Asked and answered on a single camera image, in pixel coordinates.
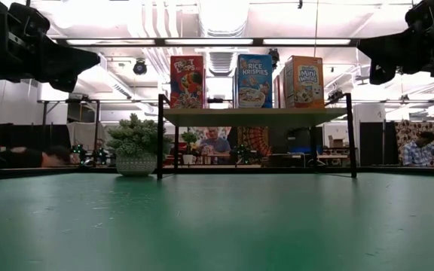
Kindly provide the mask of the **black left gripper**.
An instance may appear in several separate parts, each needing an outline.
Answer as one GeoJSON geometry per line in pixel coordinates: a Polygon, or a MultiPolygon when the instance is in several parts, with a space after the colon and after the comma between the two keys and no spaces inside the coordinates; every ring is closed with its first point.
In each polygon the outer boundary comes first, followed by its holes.
{"type": "MultiPolygon", "coordinates": [[[[0,80],[19,82],[40,77],[40,45],[49,28],[49,20],[36,9],[0,2],[0,80]]],[[[80,73],[99,65],[96,53],[59,44],[52,38],[47,38],[47,60],[68,61],[58,65],[47,79],[54,89],[65,93],[74,91],[80,73]]]]}

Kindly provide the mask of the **white cloth cover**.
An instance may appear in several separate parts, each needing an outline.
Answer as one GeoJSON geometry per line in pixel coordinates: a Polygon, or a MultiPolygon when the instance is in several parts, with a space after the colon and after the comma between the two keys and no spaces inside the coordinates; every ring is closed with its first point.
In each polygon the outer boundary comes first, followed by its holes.
{"type": "Polygon", "coordinates": [[[72,122],[66,126],[71,146],[82,145],[85,150],[92,151],[95,140],[106,141],[104,126],[101,123],[97,126],[95,123],[72,122]]]}

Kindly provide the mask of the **brown patterned curtain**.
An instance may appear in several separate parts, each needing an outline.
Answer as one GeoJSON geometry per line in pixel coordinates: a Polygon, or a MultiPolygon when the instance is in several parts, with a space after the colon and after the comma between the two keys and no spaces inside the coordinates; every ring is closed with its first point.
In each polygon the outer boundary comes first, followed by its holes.
{"type": "Polygon", "coordinates": [[[395,123],[395,132],[399,162],[402,164],[403,147],[416,139],[422,132],[432,132],[434,134],[434,122],[411,122],[404,120],[395,123]]]}

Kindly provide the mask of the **background robot with green lights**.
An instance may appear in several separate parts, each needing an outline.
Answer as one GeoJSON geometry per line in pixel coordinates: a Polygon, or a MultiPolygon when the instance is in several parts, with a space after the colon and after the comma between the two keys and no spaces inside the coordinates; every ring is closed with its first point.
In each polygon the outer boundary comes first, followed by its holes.
{"type": "Polygon", "coordinates": [[[87,151],[83,145],[74,145],[71,148],[71,152],[73,157],[77,157],[79,166],[97,167],[108,164],[108,155],[103,148],[87,151]]]}

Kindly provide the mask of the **green potted plant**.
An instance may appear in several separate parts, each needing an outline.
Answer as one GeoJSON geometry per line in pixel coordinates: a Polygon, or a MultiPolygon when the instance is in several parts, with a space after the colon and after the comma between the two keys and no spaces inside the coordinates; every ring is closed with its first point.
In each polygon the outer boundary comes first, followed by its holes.
{"type": "Polygon", "coordinates": [[[147,176],[157,168],[157,156],[170,152],[172,140],[163,137],[162,151],[158,150],[157,123],[140,120],[136,114],[121,119],[118,126],[108,129],[107,146],[115,152],[116,169],[123,176],[147,176]]]}

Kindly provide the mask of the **person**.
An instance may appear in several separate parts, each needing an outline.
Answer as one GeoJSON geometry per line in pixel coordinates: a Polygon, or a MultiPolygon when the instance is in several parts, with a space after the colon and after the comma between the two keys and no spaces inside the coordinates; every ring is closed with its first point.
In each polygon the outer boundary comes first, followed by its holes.
{"type": "Polygon", "coordinates": [[[403,166],[430,167],[434,164],[434,134],[422,132],[403,147],[403,166]]]}
{"type": "Polygon", "coordinates": [[[231,146],[227,139],[219,136],[217,127],[208,127],[206,138],[200,142],[197,152],[200,154],[221,154],[217,158],[217,164],[226,164],[229,160],[228,154],[231,152],[231,146]]]}
{"type": "Polygon", "coordinates": [[[51,146],[43,151],[28,147],[0,151],[0,169],[53,168],[75,165],[80,161],[78,155],[63,146],[51,146]]]}

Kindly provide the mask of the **small plant in white pot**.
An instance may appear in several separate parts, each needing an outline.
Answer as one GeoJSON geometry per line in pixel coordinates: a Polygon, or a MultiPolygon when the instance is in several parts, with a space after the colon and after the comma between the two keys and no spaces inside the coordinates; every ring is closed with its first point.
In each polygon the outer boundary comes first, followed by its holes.
{"type": "Polygon", "coordinates": [[[197,135],[194,132],[183,132],[182,139],[185,142],[185,152],[182,155],[184,165],[191,165],[194,163],[194,155],[196,154],[197,135]]]}

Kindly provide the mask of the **orange patterned tapestry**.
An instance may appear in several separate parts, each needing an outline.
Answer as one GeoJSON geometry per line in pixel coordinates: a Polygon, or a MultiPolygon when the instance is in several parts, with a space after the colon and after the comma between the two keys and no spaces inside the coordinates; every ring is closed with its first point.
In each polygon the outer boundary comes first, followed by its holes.
{"type": "Polygon", "coordinates": [[[268,132],[269,129],[266,126],[238,127],[237,144],[267,157],[272,153],[268,132]]]}

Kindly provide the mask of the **green table mat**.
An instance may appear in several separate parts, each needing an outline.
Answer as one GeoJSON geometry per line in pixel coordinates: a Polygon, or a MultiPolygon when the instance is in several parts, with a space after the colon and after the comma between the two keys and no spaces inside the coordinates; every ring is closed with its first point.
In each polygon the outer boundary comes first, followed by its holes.
{"type": "Polygon", "coordinates": [[[434,271],[434,177],[5,179],[0,271],[434,271]]]}

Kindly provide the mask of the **wooden shelf with black frame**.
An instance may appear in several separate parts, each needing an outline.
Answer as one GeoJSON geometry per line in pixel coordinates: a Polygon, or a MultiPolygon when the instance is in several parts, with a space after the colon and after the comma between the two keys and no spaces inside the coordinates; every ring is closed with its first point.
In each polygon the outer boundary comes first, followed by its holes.
{"type": "Polygon", "coordinates": [[[175,132],[182,126],[286,126],[291,128],[315,127],[345,115],[347,117],[347,134],[350,149],[350,176],[357,177],[356,151],[353,125],[352,96],[349,93],[336,96],[326,105],[344,99],[345,108],[227,108],[227,109],[174,109],[165,108],[168,98],[164,94],[158,96],[157,113],[157,177],[163,177],[164,162],[164,121],[168,120],[175,132]]]}

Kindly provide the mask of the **black table frame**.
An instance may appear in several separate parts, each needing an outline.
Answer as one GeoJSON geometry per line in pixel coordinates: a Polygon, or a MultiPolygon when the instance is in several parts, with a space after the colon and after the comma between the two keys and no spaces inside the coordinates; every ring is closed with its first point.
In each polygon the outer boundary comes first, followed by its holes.
{"type": "MultiPolygon", "coordinates": [[[[53,169],[0,169],[0,179],[7,178],[28,178],[46,175],[63,175],[73,173],[96,173],[114,174],[116,168],[53,168],[53,169]]],[[[164,168],[163,175],[188,175],[188,174],[341,174],[351,173],[350,168],[330,167],[323,168],[164,168]]],[[[383,173],[383,174],[403,174],[403,175],[428,175],[434,176],[434,168],[418,167],[359,167],[358,173],[383,173]]]]}

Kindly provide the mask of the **white ceiling air duct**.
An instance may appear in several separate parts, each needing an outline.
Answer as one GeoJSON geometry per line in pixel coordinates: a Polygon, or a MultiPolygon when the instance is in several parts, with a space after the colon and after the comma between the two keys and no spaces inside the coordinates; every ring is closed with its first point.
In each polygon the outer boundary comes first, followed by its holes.
{"type": "MultiPolygon", "coordinates": [[[[246,30],[249,0],[197,0],[200,36],[242,38],[246,30]]],[[[231,76],[237,64],[237,47],[208,47],[206,67],[211,75],[231,76]]]]}

